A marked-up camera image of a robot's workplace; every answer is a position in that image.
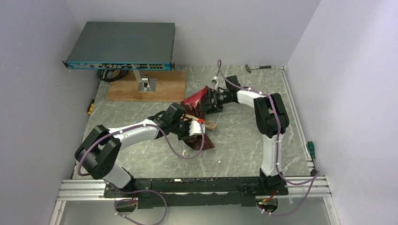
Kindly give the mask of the maroon paper bouquet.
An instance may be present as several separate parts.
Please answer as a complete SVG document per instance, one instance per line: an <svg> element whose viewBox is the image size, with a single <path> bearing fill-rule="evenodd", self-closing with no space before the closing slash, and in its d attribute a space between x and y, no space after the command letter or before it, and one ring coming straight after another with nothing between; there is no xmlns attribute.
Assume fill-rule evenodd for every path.
<svg viewBox="0 0 398 225"><path fill-rule="evenodd" d="M208 86L205 86L203 89L180 102L180 104L185 108L187 115L201 119L204 118L205 112L201 112L200 107L203 105L207 90ZM193 139L184 140L184 143L193 150L199 150L202 144L202 137L199 135Z"/></svg>

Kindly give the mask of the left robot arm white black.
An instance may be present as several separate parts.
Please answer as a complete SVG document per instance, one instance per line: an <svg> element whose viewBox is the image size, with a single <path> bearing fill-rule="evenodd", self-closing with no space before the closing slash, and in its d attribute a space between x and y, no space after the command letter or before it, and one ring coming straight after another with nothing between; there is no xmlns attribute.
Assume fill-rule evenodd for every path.
<svg viewBox="0 0 398 225"><path fill-rule="evenodd" d="M177 135L179 140L204 138L205 130L202 120L187 118L185 108L177 103L133 125L119 128L97 125L75 152L77 173L107 181L118 193L128 197L136 190L136 180L116 164L121 150L144 141L166 138L170 133Z"/></svg>

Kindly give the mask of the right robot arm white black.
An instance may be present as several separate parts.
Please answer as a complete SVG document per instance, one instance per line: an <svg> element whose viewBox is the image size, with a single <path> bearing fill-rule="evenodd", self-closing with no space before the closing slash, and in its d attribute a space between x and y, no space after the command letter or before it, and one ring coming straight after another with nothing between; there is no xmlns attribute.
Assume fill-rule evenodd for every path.
<svg viewBox="0 0 398 225"><path fill-rule="evenodd" d="M255 113L258 131L263 137L263 161L259 174L259 190L269 195L286 182L280 175L281 141L290 124L282 97L279 93L270 95L242 87L237 76L225 78L226 87L208 89L199 108L206 114L219 113L224 104L238 103L252 107Z"/></svg>

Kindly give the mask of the tan satin ribbon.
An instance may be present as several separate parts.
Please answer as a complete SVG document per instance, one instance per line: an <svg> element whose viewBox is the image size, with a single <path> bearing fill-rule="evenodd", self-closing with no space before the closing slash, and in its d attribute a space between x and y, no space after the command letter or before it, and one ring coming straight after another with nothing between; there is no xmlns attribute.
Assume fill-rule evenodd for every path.
<svg viewBox="0 0 398 225"><path fill-rule="evenodd" d="M215 129L216 128L216 124L215 123L212 123L212 122L209 122L207 120L203 120L203 119L197 118L197 117L195 117L193 115L190 115L190 114L186 114L185 117L184 117L184 121L185 120L189 120L189 119L194 120L194 121L202 121L202 124L204 124L206 128L209 128L209 129Z"/></svg>

